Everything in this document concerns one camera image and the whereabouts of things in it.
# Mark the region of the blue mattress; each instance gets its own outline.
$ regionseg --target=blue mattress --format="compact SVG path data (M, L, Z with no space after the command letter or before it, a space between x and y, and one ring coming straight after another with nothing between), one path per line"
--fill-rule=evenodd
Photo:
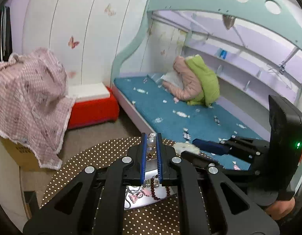
M116 78L114 84L130 102L135 102L136 110L156 132L162 133L163 138L185 142L183 132L186 128L191 135L190 142L199 138L218 143L232 135L261 139L216 103L210 108L189 106L183 101L175 104L173 96L149 77ZM179 116L178 111L187 117ZM219 160L226 169L239 167L241 170L247 170L250 166L249 163L231 155L206 154Z

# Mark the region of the brown floor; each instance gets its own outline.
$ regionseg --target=brown floor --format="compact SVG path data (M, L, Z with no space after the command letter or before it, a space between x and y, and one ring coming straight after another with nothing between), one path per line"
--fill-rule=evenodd
M77 153L98 143L110 139L131 136L140 136L140 132L127 114L121 110L119 119L116 122L106 122L67 131L59 157L63 163L65 163ZM43 193L54 172L54 170L46 170L45 172L22 172L23 190L36 191L39 206L41 206Z

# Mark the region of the bed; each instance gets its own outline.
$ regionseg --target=bed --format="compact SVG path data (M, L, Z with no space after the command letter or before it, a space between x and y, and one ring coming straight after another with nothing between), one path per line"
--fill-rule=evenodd
M175 104L147 75L168 72L177 55L200 54L220 81L263 107L268 121L268 95L297 105L302 93L302 24L296 10L284 0L147 0L136 36L113 61L112 91L141 132L161 132L178 142L186 141L185 131L191 140L220 142L239 135L269 141L270 129L239 102L221 96L211 108ZM234 27L225 29L223 15L235 18ZM169 31L171 38L163 40ZM222 50L227 57L220 57ZM232 156L211 156L227 169L249 167Z

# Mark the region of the checkered blanket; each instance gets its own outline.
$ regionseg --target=checkered blanket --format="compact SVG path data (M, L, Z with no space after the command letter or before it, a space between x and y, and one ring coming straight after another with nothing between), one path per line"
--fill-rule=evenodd
M0 136L33 151L41 168L59 169L57 154L75 100L66 72L48 49L0 62Z

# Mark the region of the human hand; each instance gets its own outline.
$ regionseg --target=human hand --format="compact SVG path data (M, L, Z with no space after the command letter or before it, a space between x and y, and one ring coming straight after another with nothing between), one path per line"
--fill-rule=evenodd
M295 200L292 197L289 201L275 201L265 212L274 220L280 220L288 215L294 208Z

